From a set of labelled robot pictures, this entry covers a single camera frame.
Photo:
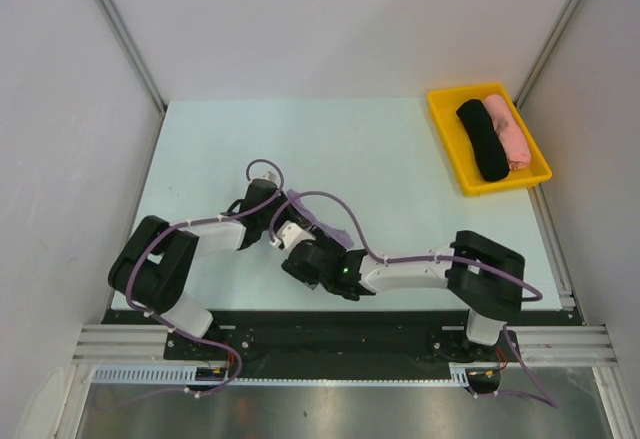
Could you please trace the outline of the purple t shirt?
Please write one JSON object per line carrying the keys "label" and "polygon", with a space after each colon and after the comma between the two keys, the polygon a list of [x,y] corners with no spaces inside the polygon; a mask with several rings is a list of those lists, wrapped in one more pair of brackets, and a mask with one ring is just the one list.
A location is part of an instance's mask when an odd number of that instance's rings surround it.
{"label": "purple t shirt", "polygon": [[321,222],[307,207],[304,206],[299,198],[299,193],[294,189],[288,189],[286,192],[288,198],[293,198],[292,206],[313,226],[321,229],[325,234],[336,240],[342,247],[349,250],[354,247],[354,241],[347,230],[332,227]]}

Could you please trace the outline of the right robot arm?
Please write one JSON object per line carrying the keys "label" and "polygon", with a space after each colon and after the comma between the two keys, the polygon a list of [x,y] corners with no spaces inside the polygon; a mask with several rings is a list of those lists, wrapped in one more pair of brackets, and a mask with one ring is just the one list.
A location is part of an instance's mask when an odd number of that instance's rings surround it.
{"label": "right robot arm", "polygon": [[469,309],[463,352],[473,360],[493,353],[504,326],[522,309],[525,258],[482,235],[459,231],[455,240],[425,259],[377,261],[364,249],[348,250],[319,228],[306,231],[288,222],[276,233],[277,247],[288,253],[282,269],[314,289],[358,301],[404,289],[451,292]]}

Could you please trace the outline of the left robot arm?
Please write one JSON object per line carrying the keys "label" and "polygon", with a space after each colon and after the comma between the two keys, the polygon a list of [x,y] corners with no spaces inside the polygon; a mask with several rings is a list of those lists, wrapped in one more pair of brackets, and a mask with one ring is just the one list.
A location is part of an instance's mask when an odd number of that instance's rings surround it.
{"label": "left robot arm", "polygon": [[243,198],[210,220],[172,226],[146,216],[111,266],[108,284],[130,303],[186,332],[187,348],[199,358],[210,358],[220,349],[221,335],[211,312],[185,292],[192,262],[251,247],[286,200],[273,181],[254,179]]}

